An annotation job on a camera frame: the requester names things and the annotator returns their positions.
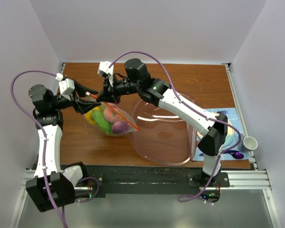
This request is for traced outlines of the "clear zip top bag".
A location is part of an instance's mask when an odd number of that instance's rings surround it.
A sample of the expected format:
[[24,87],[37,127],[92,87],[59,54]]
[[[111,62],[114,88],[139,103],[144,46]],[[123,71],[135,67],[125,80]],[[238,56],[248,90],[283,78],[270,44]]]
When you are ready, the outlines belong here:
[[113,103],[102,102],[84,114],[84,118],[109,136],[122,136],[140,130],[135,120]]

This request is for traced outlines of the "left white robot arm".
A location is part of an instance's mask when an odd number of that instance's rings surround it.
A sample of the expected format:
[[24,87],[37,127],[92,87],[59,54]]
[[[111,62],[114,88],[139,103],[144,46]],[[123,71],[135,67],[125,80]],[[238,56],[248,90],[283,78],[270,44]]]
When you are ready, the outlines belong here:
[[54,209],[51,199],[57,207],[75,202],[78,198],[75,186],[85,186],[89,181],[86,166],[82,162],[61,169],[61,111],[72,107],[77,113],[86,114],[100,103],[83,98],[98,92],[73,79],[63,79],[59,86],[61,92],[57,95],[41,84],[32,86],[28,92],[34,105],[33,120],[39,135],[39,152],[34,178],[26,182],[26,190],[40,212]]

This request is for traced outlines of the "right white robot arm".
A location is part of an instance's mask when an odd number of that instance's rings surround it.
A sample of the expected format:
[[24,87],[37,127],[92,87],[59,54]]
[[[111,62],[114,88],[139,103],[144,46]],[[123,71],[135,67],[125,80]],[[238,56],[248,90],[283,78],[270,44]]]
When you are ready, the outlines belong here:
[[202,181],[206,186],[214,186],[219,181],[219,156],[228,133],[227,116],[200,108],[176,92],[171,83],[152,77],[138,58],[127,60],[124,68],[126,76],[118,80],[113,64],[100,62],[97,73],[104,78],[104,83],[97,101],[118,104],[123,95],[138,94],[144,102],[167,110],[191,125],[202,135],[198,144],[204,154]]

